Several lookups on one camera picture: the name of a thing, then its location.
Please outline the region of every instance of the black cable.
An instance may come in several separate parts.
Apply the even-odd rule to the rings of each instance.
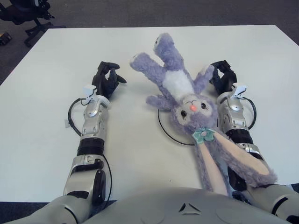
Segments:
[[[109,191],[109,196],[108,196],[108,199],[107,199],[107,201],[106,201],[106,204],[105,204],[105,206],[104,206],[104,208],[103,208],[103,210],[104,210],[104,209],[107,207],[108,201],[109,201],[110,196],[111,196],[111,190],[112,190],[112,172],[111,172],[111,169],[110,169],[108,160],[106,159],[106,157],[105,157],[104,154],[103,154],[103,157],[104,157],[104,159],[105,159],[105,161],[106,161],[106,163],[107,163],[107,165],[108,165],[108,169],[109,169],[109,173],[110,173],[110,191]]]
[[[80,100],[80,103],[81,103],[82,106],[86,106],[86,105],[88,105],[88,104],[90,103],[90,101],[91,101],[91,99],[90,99],[90,100],[88,101],[87,104],[83,104],[83,103],[82,103],[82,100],[84,100],[84,99],[85,99],[85,98],[81,98],[81,100]]]
[[[71,118],[71,110],[72,110],[73,106],[74,106],[77,102],[79,102],[79,101],[81,101],[81,100],[82,100],[82,98],[78,98],[78,99],[76,99],[76,100],[71,104],[71,106],[70,106],[70,108],[69,108],[69,112],[67,113],[67,119],[68,119],[68,121],[69,121],[70,126],[72,127],[72,129],[74,129],[74,131],[75,131],[79,136],[81,136],[82,134],[81,134],[81,132],[76,128],[76,126],[75,126],[75,124],[74,124],[74,122],[73,122],[73,120],[72,120],[72,118]]]
[[[248,127],[248,129],[250,130],[252,127],[253,127],[253,125],[255,124],[255,122],[256,122],[256,106],[254,105],[254,103],[252,102],[252,100],[251,99],[248,99],[248,98],[246,98],[246,97],[243,97],[243,99],[245,99],[245,100],[247,100],[248,102],[250,102],[250,104],[251,104],[251,106],[252,106],[252,109],[253,109],[253,121],[252,121],[252,123],[251,123],[251,125]]]
[[[194,144],[190,144],[190,143],[183,143],[181,141],[178,141],[176,140],[175,138],[171,137],[167,132],[166,130],[164,129],[164,127],[162,126],[162,123],[160,121],[160,110],[158,109],[158,120],[159,120],[159,124],[161,126],[161,128],[163,129],[163,131],[168,135],[168,137],[170,137],[172,140],[174,140],[175,142],[179,143],[179,144],[182,144],[182,145],[185,145],[185,146],[194,146]]]
[[[72,110],[73,106],[74,106],[77,102],[79,102],[79,101],[80,101],[80,103],[81,103],[82,106],[86,106],[86,105],[88,105],[88,104],[90,103],[91,100],[89,100],[87,104],[83,104],[83,103],[82,103],[82,100],[85,100],[85,99],[86,99],[86,98],[78,98],[78,99],[76,99],[76,100],[71,104],[71,106],[70,106],[70,108],[69,108],[69,112],[67,113],[67,119],[68,119],[68,121],[69,121],[70,126],[72,127],[72,129],[74,129],[74,131],[75,131],[79,136],[81,136],[82,133],[76,128],[76,126],[75,126],[75,124],[74,124],[74,122],[73,122],[73,119],[71,118],[71,110]]]

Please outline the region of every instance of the office chair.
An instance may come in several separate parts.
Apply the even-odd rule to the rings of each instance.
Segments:
[[[25,30],[28,38],[24,41],[27,47],[31,47],[31,41],[40,31],[46,32],[49,28],[66,28],[65,26],[54,26],[51,22],[41,24],[37,18],[50,20],[54,18],[49,12],[50,4],[47,0],[10,0],[11,6],[5,8],[0,3],[0,19],[12,21],[15,25],[20,25],[27,21],[34,21],[36,26]]]

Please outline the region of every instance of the chair base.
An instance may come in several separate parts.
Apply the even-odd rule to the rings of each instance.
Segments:
[[[54,26],[51,22],[47,22],[45,24],[37,23],[37,26],[33,27],[32,29],[25,30],[26,34],[28,35],[28,38],[24,41],[24,44],[27,47],[32,47],[32,45],[29,43],[36,35],[38,35],[39,32],[45,33],[47,29],[57,29],[57,28],[66,28],[66,26]]]

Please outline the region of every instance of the chair wheel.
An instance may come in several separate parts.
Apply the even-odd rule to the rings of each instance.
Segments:
[[[29,47],[29,48],[31,48],[32,47],[32,45],[30,44],[30,43],[24,43],[27,47]]]

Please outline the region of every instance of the bunny ear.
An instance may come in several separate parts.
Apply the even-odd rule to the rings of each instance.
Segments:
[[[221,157],[246,183],[252,187],[273,184],[277,177],[261,160],[239,148],[235,143],[214,133]]]
[[[204,142],[197,144],[198,164],[201,180],[206,190],[217,194],[228,195],[228,190],[215,160],[212,158]]]

